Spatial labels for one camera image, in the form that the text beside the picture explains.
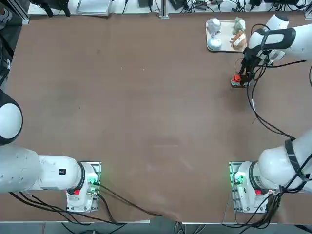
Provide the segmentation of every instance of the metal bracket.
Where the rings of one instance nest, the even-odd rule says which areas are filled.
[[[85,169],[85,181],[77,194],[66,193],[67,210],[72,212],[92,212],[99,207],[99,186],[102,163],[101,162],[81,162]]]
[[[243,209],[240,205],[240,199],[239,194],[237,192],[237,188],[234,185],[234,175],[238,171],[239,166],[242,164],[242,162],[230,162],[229,163],[229,169],[230,169],[230,180],[231,180],[231,188],[232,188],[232,199],[233,199],[233,205],[234,205],[234,212],[243,212]]]
[[[161,0],[160,12],[158,13],[158,17],[161,19],[168,19],[168,0]]]
[[[100,184],[101,183],[102,163],[101,162],[87,162],[87,163],[91,164],[91,166],[94,168],[94,171],[97,174],[97,182]],[[98,210],[98,207],[99,207],[99,198],[98,197],[93,198],[91,211]]]

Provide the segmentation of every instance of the wire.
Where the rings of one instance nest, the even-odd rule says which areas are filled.
[[[183,234],[185,234],[185,231],[184,231],[184,229],[183,229],[182,225],[180,224],[180,222],[178,222],[178,225],[180,226],[179,231],[180,231],[180,230],[182,230]]]
[[[309,72],[309,81],[310,81],[310,85],[312,86],[311,72],[312,72],[312,65],[310,67],[310,72]]]
[[[201,225],[199,225],[196,230],[193,232],[193,234],[200,234],[205,228],[206,228],[207,224],[205,224],[200,230],[199,228],[201,227]]]
[[[63,226],[64,226],[64,228],[66,228],[66,229],[67,229],[67,231],[69,231],[71,234],[76,234],[76,233],[74,233],[72,230],[70,230],[68,227],[66,227],[66,225],[65,225],[65,224],[61,223],[61,225],[63,225]]]
[[[98,232],[97,230],[85,230],[85,231],[83,231],[83,232],[81,232],[79,234],[93,233],[93,232],[95,232],[96,234],[102,234],[102,233]]]
[[[101,194],[98,194],[98,197],[104,202],[104,205],[105,205],[105,208],[106,208],[106,211],[107,211],[107,214],[108,214],[110,220],[113,223],[117,223],[116,220],[113,218],[111,211],[109,210],[109,207],[108,207],[108,204],[107,204],[105,198]]]
[[[248,99],[248,103],[249,103],[251,109],[253,110],[254,114],[256,115],[258,121],[259,121],[264,127],[266,127],[268,130],[270,130],[271,132],[274,132],[274,133],[276,133],[276,134],[280,134],[280,135],[283,135],[283,136],[286,136],[286,137],[289,137],[289,138],[294,138],[293,136],[291,136],[291,135],[289,135],[289,134],[286,134],[285,132],[283,132],[282,130],[278,129],[278,128],[275,127],[274,125],[272,125],[272,124],[268,123],[267,121],[265,121],[265,120],[257,113],[257,111],[255,110],[255,107],[254,107],[254,100],[253,100],[254,90],[255,90],[255,87],[256,87],[258,81],[260,80],[260,78],[263,76],[263,74],[264,74],[265,71],[266,71],[266,63],[264,63],[264,64],[262,65],[262,67],[264,67],[264,71],[260,71],[260,74],[259,74],[258,78],[255,79],[256,82],[255,82],[255,84],[254,84],[254,86],[253,86],[251,98],[249,97],[249,85],[247,85],[247,99]]]
[[[116,228],[115,230],[112,230],[110,233],[108,233],[108,234],[112,234],[112,233],[114,233],[114,232],[117,232],[120,228],[123,228],[124,226],[126,226],[127,225],[127,223],[124,223],[124,224],[122,224],[120,227],[118,227],[118,228]],[[85,234],[85,233],[93,233],[93,231],[96,233],[96,234],[102,234],[102,233],[100,233],[99,231],[96,231],[96,230],[85,230],[85,231],[83,231],[83,232],[81,232],[81,233],[79,233],[79,234]]]
[[[276,4],[276,1],[273,3],[272,7],[268,11],[271,11],[273,7],[275,7],[275,4]]]
[[[59,211],[48,209],[46,207],[34,205],[33,203],[27,202],[24,199],[22,199],[19,196],[17,196],[15,193],[9,193],[9,194],[12,195],[13,197],[15,197],[20,202],[26,204],[26,205],[29,205],[29,206],[32,206],[32,207],[36,207],[36,208],[39,208],[39,209],[42,209],[42,210],[45,210],[45,211],[57,212],[57,213],[61,212],[61,213],[67,213],[67,214],[75,214],[75,215],[78,215],[78,216],[82,216],[82,217],[86,217],[86,218],[102,221],[102,222],[105,222],[105,223],[115,224],[113,222],[110,222],[110,221],[107,221],[107,220],[104,220],[104,219],[101,219],[101,218],[96,218],[96,217],[88,216],[88,215],[77,213],[77,212],[66,211],[66,210],[63,210],[62,208],[57,207],[57,206],[52,206],[52,207],[55,207],[55,208],[59,209]]]
[[[297,64],[297,63],[302,63],[302,62],[306,62],[306,60],[300,60],[300,61],[285,63],[285,64],[282,64],[282,65],[267,66],[267,67],[269,67],[269,68],[286,67],[286,66],[289,66],[289,65],[293,65],[293,64]]]
[[[112,190],[110,190],[109,188],[105,187],[104,185],[101,185],[101,184],[99,184],[99,183],[93,183],[93,184],[94,184],[94,185],[98,185],[98,186],[100,186],[100,187],[106,189],[107,191],[111,192],[112,194],[114,194],[114,195],[117,196],[118,198],[120,198],[120,199],[122,199],[123,201],[127,202],[129,205],[131,205],[131,206],[137,208],[137,209],[140,210],[140,211],[143,211],[143,212],[146,213],[146,214],[149,214],[149,215],[152,215],[152,216],[156,216],[156,217],[162,217],[162,215],[152,213],[152,212],[150,212],[150,211],[147,211],[147,210],[145,210],[145,209],[139,207],[138,205],[136,205],[136,204],[130,202],[129,200],[123,198],[122,196],[118,195],[117,193],[115,193],[114,191],[112,191]]]
[[[270,30],[270,28],[269,28],[268,26],[266,26],[265,24],[256,23],[256,24],[252,27],[252,29],[251,29],[251,34],[253,34],[253,29],[254,29],[254,27],[256,27],[256,26],[263,26],[263,27],[266,27],[268,30]]]
[[[114,232],[117,232],[120,228],[123,228],[123,227],[126,226],[126,225],[127,225],[127,224],[125,223],[125,224],[121,225],[120,227],[116,228],[115,230],[111,231],[111,232],[108,233],[108,234],[112,234],[112,233],[114,233]]]
[[[122,14],[125,13],[127,3],[128,3],[128,0],[125,0],[125,6],[124,6],[124,8],[123,8]]]
[[[49,207],[49,208],[51,208],[51,209],[53,209],[53,210],[57,210],[57,209],[61,210],[61,209],[60,209],[59,207],[57,207],[57,206],[48,205],[47,203],[41,201],[39,198],[37,198],[37,197],[34,196],[34,195],[31,195],[31,197],[33,197],[34,199],[38,200],[39,202],[36,202],[36,201],[34,201],[34,200],[32,200],[32,199],[29,199],[29,198],[28,198],[27,196],[25,196],[25,194],[22,193],[22,192],[20,192],[19,194],[21,194],[21,196],[24,197],[27,201],[32,202],[32,203],[34,203],[34,204],[43,205],[43,206]],[[71,221],[68,217],[66,217],[65,215],[63,215],[61,212],[58,212],[58,213],[59,213],[61,216],[63,216],[65,219],[67,219],[70,223],[80,224],[80,225],[83,225],[83,226],[89,226],[89,225],[91,225],[91,223],[86,224],[86,223],[81,223],[81,222],[79,222],[77,219],[75,219],[75,217],[74,217],[72,214],[69,214],[69,215],[70,215],[70,216],[73,218],[73,220],[76,221],[76,222]]]

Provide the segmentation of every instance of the white tray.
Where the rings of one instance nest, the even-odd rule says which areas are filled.
[[[234,35],[232,34],[232,31],[233,31],[235,21],[234,20],[220,20],[220,22],[221,22],[220,33],[216,35],[216,38],[219,38],[222,41],[222,46],[220,50],[212,50],[208,47],[207,42],[211,38],[211,36],[210,36],[209,31],[207,30],[208,21],[206,22],[206,44],[207,44],[208,50],[216,51],[216,52],[227,51],[227,52],[242,53],[247,47],[247,42],[240,50],[233,49],[232,44],[231,44],[231,38],[234,37]]]

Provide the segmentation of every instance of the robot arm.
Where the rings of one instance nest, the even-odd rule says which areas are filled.
[[[284,54],[289,54],[304,60],[312,60],[312,24],[283,29],[279,29],[281,24],[275,24],[278,29],[272,30],[274,21],[277,20],[271,18],[267,24],[270,30],[265,27],[258,29],[250,38],[249,48],[245,50],[240,71],[243,77],[240,85],[243,87],[249,85],[254,77],[254,68],[265,59],[269,59],[266,64],[272,64],[273,61],[281,59]],[[288,188],[295,189],[303,186],[300,187],[303,191],[311,193],[312,183],[309,182],[309,176],[312,174],[312,160],[299,171],[311,156],[312,130],[298,139],[285,141],[285,144],[280,147],[263,151],[259,161],[241,163],[234,181],[242,211],[255,212],[269,193],[279,191],[280,186],[286,187],[297,173],[299,175]],[[267,201],[263,202],[260,211],[257,212],[264,213],[266,205]]]
[[[312,48],[309,46],[312,24],[287,28],[288,22],[285,17],[273,15],[265,27],[252,33],[249,47],[244,51],[241,70],[231,80],[232,87],[247,87],[255,76],[257,66],[263,63],[272,65],[285,54],[312,59]]]
[[[67,209],[98,209],[101,164],[67,156],[44,156],[10,144],[21,132],[20,106],[0,89],[0,193],[65,190]]]

